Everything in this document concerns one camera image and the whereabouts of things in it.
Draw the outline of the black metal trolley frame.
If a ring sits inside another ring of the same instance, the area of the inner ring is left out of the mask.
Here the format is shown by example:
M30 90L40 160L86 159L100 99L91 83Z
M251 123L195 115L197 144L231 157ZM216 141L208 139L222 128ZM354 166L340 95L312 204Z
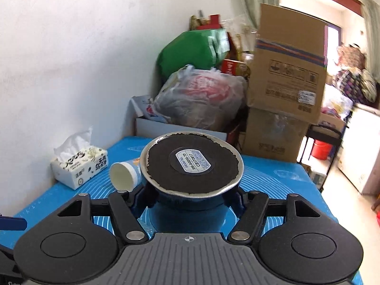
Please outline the black metal trolley frame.
M310 151L310 155L315 147L318 147L320 151L314 156L314 158L318 158L320 160L327 160L328 156L331 152L333 152L332 157L330 158L330 163L328 165L327 172L325 174L320 174L318 172L309 172L309 178L314 182L317 189L320 192L323 192L324 184L326 182L327 176L332 169L332 165L334 165L335 159L337 157L337 153L339 152L339 148L341 147L343 141L343 133L336 129L335 127L318 124L311 124L306 132L306 142L303 147L301 157L298 160L298 163L301 165L303 156L305 154L307 144L310 139L313 140L312 148Z

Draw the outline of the clear plastic bag red contents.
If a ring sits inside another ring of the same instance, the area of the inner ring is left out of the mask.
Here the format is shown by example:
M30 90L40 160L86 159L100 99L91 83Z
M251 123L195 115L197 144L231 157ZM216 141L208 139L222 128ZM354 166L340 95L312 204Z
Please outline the clear plastic bag red contents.
M172 124L221 131L246 105L246 91L242 76L189 64L170 75L153 103Z

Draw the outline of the large upper cardboard box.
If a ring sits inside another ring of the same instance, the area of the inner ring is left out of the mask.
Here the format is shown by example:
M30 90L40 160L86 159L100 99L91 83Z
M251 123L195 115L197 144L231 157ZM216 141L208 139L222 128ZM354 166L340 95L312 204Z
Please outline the large upper cardboard box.
M314 124L327 78L326 22L261 5L247 105Z

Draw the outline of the white open cardboard box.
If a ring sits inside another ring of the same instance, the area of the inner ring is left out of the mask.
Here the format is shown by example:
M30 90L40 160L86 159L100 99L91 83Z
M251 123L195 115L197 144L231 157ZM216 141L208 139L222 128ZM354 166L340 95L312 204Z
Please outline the white open cardboard box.
M206 129L198 129L193 127L186 127L182 125L175 125L164 123L161 116L155 112L149 96L133 96L130 104L135 110L135 135L144 138L156 138L166 133L180 132L180 131L194 131L205 134L210 134L227 143L235 146L239 138L239 124L233 122L231 126L227 126L225 131L211 131Z

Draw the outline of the dark steel thermos cup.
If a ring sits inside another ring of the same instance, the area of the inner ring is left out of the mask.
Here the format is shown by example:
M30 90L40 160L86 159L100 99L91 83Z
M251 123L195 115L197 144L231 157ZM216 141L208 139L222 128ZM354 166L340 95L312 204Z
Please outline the dark steel thermos cup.
M152 190L148 208L154 229L163 233L218 232L239 187L244 164L229 143L198 132L155 138L140 155L142 182Z

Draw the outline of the red plastic bucket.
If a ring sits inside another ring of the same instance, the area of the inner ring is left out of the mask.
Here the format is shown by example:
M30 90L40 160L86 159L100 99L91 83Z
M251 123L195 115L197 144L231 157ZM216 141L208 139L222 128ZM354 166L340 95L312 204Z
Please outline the red plastic bucket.
M331 144L319 140L314 140L310 155L319 160L326 160L330 154L331 149Z

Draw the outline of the purple patterned bundle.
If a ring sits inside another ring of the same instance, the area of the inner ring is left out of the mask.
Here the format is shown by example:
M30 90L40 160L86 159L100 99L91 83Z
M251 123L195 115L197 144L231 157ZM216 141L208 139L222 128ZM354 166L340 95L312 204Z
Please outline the purple patterned bundle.
M366 69L366 56L356 44L337 48L338 71L332 79L334 88L353 103L374 105L377 86Z

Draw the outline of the lower cardboard box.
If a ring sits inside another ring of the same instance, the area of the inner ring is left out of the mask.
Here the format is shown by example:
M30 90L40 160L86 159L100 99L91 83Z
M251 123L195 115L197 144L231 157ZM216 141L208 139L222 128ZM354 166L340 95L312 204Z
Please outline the lower cardboard box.
M280 114L249 110L242 153L295 163L309 123Z

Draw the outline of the white chest freezer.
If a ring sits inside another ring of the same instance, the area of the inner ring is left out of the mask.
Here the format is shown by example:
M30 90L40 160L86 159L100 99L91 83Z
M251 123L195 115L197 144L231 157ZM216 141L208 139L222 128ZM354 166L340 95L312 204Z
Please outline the white chest freezer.
M378 109L354 105L337 167L362 195L379 195L379 126Z

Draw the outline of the green plastic bag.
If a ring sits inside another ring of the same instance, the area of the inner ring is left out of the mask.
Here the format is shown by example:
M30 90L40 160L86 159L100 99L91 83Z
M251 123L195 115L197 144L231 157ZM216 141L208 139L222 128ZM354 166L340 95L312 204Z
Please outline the green plastic bag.
M188 64L198 70L210 70L221 64L229 50L228 34L223 28L183 32L158 55L162 82Z

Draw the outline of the white tissue pack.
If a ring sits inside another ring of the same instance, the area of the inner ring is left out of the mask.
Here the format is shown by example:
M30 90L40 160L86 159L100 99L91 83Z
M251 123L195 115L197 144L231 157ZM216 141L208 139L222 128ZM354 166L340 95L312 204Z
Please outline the white tissue pack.
M108 166L108 152L91 145L92 127L70 135L53 149L51 169L54 178L76 190Z

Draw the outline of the white paper cup blue band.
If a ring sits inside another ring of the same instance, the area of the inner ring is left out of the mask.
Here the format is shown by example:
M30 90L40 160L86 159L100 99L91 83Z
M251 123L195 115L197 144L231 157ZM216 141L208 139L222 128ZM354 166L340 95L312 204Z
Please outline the white paper cup blue band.
M109 169L109 177L117 191L133 191L142 182L140 158L113 163Z

